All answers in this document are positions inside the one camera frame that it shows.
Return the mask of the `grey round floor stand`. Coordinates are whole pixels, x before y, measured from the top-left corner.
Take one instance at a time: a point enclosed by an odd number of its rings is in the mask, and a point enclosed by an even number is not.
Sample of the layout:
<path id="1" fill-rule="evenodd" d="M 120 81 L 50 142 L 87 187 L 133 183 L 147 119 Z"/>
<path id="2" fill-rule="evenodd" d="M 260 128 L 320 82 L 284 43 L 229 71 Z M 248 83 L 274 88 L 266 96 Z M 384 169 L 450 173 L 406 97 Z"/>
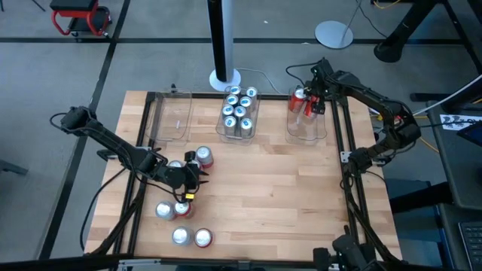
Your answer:
<path id="1" fill-rule="evenodd" d="M 330 49 L 341 50 L 353 43 L 354 34 L 351 30 L 351 25 L 360 10 L 363 0 L 355 1 L 356 7 L 347 23 L 336 20 L 326 20 L 317 25 L 314 35 L 321 45 Z"/>

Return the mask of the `dark tablet screen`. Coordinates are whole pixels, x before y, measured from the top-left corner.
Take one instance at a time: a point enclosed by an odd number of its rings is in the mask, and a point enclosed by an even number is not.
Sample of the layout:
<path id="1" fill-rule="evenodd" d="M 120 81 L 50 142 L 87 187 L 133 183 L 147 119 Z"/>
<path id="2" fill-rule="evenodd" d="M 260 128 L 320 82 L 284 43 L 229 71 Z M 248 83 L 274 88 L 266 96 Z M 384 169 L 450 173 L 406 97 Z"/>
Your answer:
<path id="1" fill-rule="evenodd" d="M 468 126 L 465 135 L 468 137 L 469 141 L 482 147 L 482 121 L 478 121 L 477 123 Z"/>

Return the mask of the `white sheet black print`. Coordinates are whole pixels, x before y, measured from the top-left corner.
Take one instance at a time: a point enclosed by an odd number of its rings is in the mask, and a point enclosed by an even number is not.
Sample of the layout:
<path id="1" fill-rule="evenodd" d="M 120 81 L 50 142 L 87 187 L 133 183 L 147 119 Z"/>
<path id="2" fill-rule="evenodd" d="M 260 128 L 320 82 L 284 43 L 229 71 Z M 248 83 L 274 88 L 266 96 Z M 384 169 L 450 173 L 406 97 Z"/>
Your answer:
<path id="1" fill-rule="evenodd" d="M 440 120 L 443 124 L 443 129 L 459 131 L 470 126 L 474 122 L 482 121 L 482 117 L 458 114 L 440 114 Z"/>

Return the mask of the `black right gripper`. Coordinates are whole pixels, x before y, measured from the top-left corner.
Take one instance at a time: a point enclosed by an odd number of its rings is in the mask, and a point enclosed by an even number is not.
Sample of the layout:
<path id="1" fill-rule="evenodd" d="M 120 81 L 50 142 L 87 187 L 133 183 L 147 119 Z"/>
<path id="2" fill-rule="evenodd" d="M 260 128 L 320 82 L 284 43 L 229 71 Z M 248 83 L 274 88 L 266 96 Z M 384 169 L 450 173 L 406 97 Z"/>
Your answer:
<path id="1" fill-rule="evenodd" d="M 327 77 L 333 72 L 331 64 L 326 58 L 322 58 L 310 68 L 313 76 L 311 81 L 307 82 L 304 88 L 306 97 L 318 97 L 315 103 L 315 112 L 317 114 L 325 113 L 325 98 L 328 95 L 329 83 Z"/>

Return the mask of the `black desk frame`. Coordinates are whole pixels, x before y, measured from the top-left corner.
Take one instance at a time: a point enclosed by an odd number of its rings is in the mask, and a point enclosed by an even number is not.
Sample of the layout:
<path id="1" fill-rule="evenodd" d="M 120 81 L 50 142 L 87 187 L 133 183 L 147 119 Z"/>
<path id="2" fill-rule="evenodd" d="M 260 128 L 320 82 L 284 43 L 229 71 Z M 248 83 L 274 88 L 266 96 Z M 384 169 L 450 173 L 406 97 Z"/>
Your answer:
<path id="1" fill-rule="evenodd" d="M 381 41 L 374 48 L 374 55 L 382 62 L 397 62 L 400 60 L 405 44 L 409 41 L 410 36 L 415 32 L 417 27 L 428 16 L 435 5 L 442 4 L 447 15 L 450 18 L 453 27 L 459 36 L 460 44 L 465 48 L 471 58 L 471 61 L 479 75 L 482 75 L 482 62 L 477 57 L 472 43 L 469 41 L 465 30 L 462 27 L 458 17 L 449 0 L 403 0 L 412 3 L 411 8 L 396 26 L 395 30 Z"/>

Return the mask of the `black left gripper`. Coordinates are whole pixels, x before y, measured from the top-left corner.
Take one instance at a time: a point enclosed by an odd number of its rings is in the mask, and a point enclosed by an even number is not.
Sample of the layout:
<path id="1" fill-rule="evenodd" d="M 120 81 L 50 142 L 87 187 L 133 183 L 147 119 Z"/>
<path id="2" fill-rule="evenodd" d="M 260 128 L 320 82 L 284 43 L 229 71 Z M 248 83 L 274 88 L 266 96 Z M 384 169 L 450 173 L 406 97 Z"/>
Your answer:
<path id="1" fill-rule="evenodd" d="M 209 173 L 192 165 L 183 167 L 164 166 L 161 170 L 161 181 L 175 190 L 181 186 L 193 190 L 197 186 L 209 183 L 209 181 L 199 181 L 199 175 L 209 176 Z"/>

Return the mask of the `silver topped soda can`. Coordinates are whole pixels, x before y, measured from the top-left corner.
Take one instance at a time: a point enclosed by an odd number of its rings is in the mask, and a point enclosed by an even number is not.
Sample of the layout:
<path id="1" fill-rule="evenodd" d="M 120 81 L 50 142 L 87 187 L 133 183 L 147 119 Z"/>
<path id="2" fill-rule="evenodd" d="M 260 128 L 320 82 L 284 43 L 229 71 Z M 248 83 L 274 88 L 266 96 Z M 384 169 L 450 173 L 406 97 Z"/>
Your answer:
<path id="1" fill-rule="evenodd" d="M 188 227 L 176 227 L 172 232 L 172 242 L 175 245 L 190 245 L 193 240 L 193 230 Z"/>
<path id="2" fill-rule="evenodd" d="M 174 204 L 169 201 L 159 202 L 155 208 L 155 215 L 167 221 L 175 219 Z"/>

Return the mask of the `black crossbeam silver brackets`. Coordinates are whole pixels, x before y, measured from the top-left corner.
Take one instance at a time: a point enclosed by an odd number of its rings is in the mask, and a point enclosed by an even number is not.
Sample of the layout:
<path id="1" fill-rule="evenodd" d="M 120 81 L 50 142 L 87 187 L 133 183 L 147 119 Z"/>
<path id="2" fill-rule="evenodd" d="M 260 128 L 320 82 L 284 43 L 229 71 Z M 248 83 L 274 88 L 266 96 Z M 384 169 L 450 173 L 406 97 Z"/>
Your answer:
<path id="1" fill-rule="evenodd" d="M 371 260 L 354 261 L 342 254 L 321 257 L 312 262 L 258 261 L 258 260 L 195 260 L 176 258 L 131 258 L 128 254 L 87 255 L 82 257 L 54 258 L 0 263 L 0 271 L 100 271 L 103 269 L 129 269 L 138 266 L 201 266 L 227 267 L 236 271 L 260 268 L 314 269 L 315 271 L 466 271 L 435 266 L 422 266 L 406 261 Z"/>

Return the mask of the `black side desk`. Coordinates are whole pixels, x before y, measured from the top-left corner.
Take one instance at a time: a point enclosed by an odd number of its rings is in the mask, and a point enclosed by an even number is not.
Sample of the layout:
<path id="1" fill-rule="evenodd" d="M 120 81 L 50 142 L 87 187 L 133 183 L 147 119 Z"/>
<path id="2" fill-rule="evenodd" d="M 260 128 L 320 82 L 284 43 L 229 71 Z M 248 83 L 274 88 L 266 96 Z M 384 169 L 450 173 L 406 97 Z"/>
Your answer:
<path id="1" fill-rule="evenodd" d="M 454 130 L 445 130 L 440 125 L 444 113 L 440 106 L 428 111 L 447 178 L 436 186 L 441 195 L 434 196 L 433 203 L 482 211 L 482 147 L 458 136 Z"/>

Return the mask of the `clear plastic bin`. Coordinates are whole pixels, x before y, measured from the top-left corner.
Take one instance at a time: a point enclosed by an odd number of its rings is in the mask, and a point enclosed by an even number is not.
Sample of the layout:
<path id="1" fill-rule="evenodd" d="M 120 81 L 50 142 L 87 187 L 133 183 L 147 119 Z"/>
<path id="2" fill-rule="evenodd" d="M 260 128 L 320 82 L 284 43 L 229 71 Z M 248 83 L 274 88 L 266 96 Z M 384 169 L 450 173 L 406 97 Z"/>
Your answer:
<path id="1" fill-rule="evenodd" d="M 247 88 L 242 88 L 242 96 L 239 98 L 239 100 L 243 97 L 243 96 L 246 96 L 246 89 Z M 230 95 L 229 92 L 228 92 L 228 87 L 224 90 L 224 95 L 223 95 L 223 100 L 222 100 L 222 103 L 221 103 L 221 109 L 225 104 L 225 99 L 226 97 Z M 261 94 L 258 92 L 258 106 L 257 108 L 252 111 L 252 112 L 249 112 L 249 116 L 248 118 L 250 118 L 253 122 L 253 130 L 252 130 L 252 137 L 251 138 L 247 138 L 247 139 L 244 139 L 241 137 L 240 135 L 240 130 L 239 130 L 239 122 L 237 120 L 237 133 L 236 133 L 236 136 L 226 136 L 224 134 L 224 127 L 223 127 L 223 119 L 221 118 L 221 109 L 220 109 L 220 114 L 219 114 L 219 118 L 218 118 L 218 123 L 217 123 L 217 126 L 216 126 L 216 132 L 217 134 L 219 134 L 221 140 L 223 142 L 226 142 L 226 143 L 231 143 L 231 144 L 237 144 L 237 145 L 250 145 L 253 138 L 255 137 L 255 133 L 256 133 L 256 128 L 257 128 L 257 122 L 258 122 L 258 116 L 259 116 L 259 108 L 260 108 L 260 105 L 261 105 Z"/>
<path id="2" fill-rule="evenodd" d="M 302 86 L 291 88 L 288 92 L 285 139 L 291 144 L 316 145 L 327 136 L 325 116 L 323 114 L 317 114 L 317 117 L 313 120 L 304 116 L 304 108 L 309 97 L 306 98 L 299 113 L 290 112 L 288 109 L 289 100 L 291 93 L 297 87 Z"/>
<path id="3" fill-rule="evenodd" d="M 153 93 L 145 135 L 157 144 L 186 145 L 191 128 L 192 92 L 170 89 Z"/>

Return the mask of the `black metal table frame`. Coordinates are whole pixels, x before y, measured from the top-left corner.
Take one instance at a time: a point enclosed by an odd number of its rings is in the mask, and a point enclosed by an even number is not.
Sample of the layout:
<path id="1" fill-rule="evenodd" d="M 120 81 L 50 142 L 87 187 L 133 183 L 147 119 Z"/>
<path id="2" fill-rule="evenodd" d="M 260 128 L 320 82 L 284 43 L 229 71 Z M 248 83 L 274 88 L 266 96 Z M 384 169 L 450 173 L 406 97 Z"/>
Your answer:
<path id="1" fill-rule="evenodd" d="M 194 214 L 173 221 L 158 218 L 155 207 L 169 195 L 149 187 L 140 219 L 128 223 L 119 251 L 147 258 L 312 262 L 313 249 L 330 248 L 348 222 L 337 148 L 348 133 L 336 130 L 327 117 L 325 139 L 316 145 L 289 144 L 285 97 L 264 95 L 252 143 L 225 143 L 215 130 L 222 99 L 220 93 L 194 94 L 188 143 L 162 144 L 162 154 L 173 160 L 201 145 L 213 151 L 209 183 L 195 196 Z M 194 236 L 207 228 L 212 244 L 175 245 L 176 227 L 188 227 Z"/>

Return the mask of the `white pink soda can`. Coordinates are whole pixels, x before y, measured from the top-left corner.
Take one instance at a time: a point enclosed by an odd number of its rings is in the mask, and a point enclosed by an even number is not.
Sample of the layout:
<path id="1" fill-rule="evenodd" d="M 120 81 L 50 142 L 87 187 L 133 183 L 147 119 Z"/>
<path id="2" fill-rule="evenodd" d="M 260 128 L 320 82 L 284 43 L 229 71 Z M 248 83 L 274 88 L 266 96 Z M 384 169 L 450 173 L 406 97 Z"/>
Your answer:
<path id="1" fill-rule="evenodd" d="M 214 157 L 212 151 L 207 146 L 200 146 L 196 150 L 196 158 L 200 162 L 203 168 L 209 168 L 214 163 Z"/>

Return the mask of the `grey floor bracket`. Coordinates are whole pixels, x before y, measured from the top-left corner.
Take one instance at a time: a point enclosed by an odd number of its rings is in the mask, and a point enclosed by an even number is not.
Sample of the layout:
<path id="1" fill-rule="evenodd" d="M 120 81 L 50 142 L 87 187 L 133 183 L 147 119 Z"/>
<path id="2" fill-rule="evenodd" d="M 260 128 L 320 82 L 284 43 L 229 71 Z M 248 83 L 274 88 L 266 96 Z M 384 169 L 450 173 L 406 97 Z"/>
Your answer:
<path id="1" fill-rule="evenodd" d="M 24 169 L 23 167 L 17 166 L 13 163 L 9 163 L 4 160 L 0 160 L 0 171 L 1 172 L 12 172 L 18 175 L 26 175 L 28 169 Z"/>

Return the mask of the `tall pole with round base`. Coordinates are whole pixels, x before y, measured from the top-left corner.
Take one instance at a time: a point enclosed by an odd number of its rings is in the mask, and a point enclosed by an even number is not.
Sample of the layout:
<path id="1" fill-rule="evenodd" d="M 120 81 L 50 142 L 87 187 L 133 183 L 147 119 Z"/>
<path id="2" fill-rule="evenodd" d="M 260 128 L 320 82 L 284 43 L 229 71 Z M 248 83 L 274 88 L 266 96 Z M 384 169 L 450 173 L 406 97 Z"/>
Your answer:
<path id="1" fill-rule="evenodd" d="M 215 66 L 209 83 L 214 90 L 224 92 L 241 82 L 233 62 L 233 0 L 207 0 L 207 8 Z"/>

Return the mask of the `black keyboard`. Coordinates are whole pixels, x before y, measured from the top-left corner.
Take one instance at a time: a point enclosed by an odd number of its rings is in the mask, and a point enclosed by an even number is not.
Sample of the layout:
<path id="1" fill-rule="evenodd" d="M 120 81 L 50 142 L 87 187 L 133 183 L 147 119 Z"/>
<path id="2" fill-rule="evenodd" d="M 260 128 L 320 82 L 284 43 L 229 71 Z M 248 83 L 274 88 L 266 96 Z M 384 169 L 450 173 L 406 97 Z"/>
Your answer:
<path id="1" fill-rule="evenodd" d="M 471 271 L 482 271 L 482 221 L 460 222 L 459 231 Z"/>

